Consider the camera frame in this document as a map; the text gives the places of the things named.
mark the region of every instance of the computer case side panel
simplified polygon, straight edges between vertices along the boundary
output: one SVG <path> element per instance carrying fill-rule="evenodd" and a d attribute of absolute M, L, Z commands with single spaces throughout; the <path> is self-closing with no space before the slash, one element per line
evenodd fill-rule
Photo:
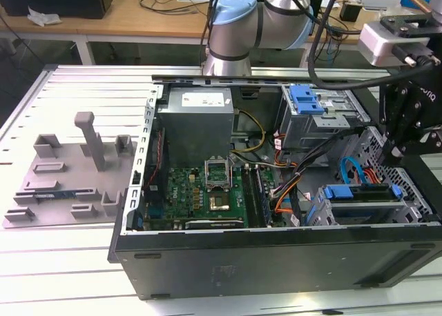
<path fill-rule="evenodd" d="M 382 288 L 440 257 L 442 230 L 127 235 L 116 251 L 140 299 Z"/>

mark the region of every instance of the floor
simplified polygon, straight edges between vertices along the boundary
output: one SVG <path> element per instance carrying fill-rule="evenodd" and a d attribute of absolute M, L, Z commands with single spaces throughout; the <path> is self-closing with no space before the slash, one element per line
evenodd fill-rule
<path fill-rule="evenodd" d="M 17 53 L 8 56 L 0 48 L 0 126 L 14 110 L 20 99 L 32 85 L 42 65 L 26 47 L 15 41 Z M 73 43 L 63 41 L 32 40 L 29 45 L 44 63 L 80 64 Z M 140 44 L 140 51 L 133 43 L 93 43 L 96 64 L 100 65 L 167 65 L 197 66 L 198 46 Z M 302 50 L 252 50 L 252 66 L 297 67 Z M 358 52 L 341 52 L 334 63 L 324 52 L 317 66 L 319 68 L 370 68 Z"/>

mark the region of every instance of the yellow wire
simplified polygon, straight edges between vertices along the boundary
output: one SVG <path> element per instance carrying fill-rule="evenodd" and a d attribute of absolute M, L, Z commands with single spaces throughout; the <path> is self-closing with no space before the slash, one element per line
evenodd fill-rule
<path fill-rule="evenodd" d="M 245 148 L 245 149 L 235 149 L 235 150 L 232 150 L 231 152 L 253 152 L 255 149 L 259 149 L 264 144 L 264 140 L 265 140 L 264 128 L 262 127 L 260 122 L 254 116 L 252 116 L 249 112 L 247 112 L 245 110 L 239 110 L 239 111 L 242 112 L 243 114 L 247 115 L 252 121 L 254 121 L 256 123 L 256 125 L 258 125 L 258 127 L 261 130 L 261 140 L 260 140 L 260 143 L 254 147 Z"/>

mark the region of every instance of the end effector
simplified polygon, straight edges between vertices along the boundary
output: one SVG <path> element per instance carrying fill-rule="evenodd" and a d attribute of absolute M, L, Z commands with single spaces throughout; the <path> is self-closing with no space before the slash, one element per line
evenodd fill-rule
<path fill-rule="evenodd" d="M 380 163 L 405 155 L 442 152 L 442 27 L 430 14 L 383 17 L 365 25 L 358 43 L 374 66 L 408 69 L 428 61 L 434 69 L 402 83 L 381 86 L 379 122 L 385 125 Z"/>

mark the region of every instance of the gray robot arm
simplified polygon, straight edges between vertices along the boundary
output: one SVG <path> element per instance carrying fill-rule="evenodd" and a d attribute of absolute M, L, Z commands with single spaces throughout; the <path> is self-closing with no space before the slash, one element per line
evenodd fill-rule
<path fill-rule="evenodd" d="M 299 1 L 310 5 L 310 0 Z M 250 49 L 294 49 L 310 30 L 310 19 L 292 0 L 219 0 L 203 74 L 250 75 Z"/>

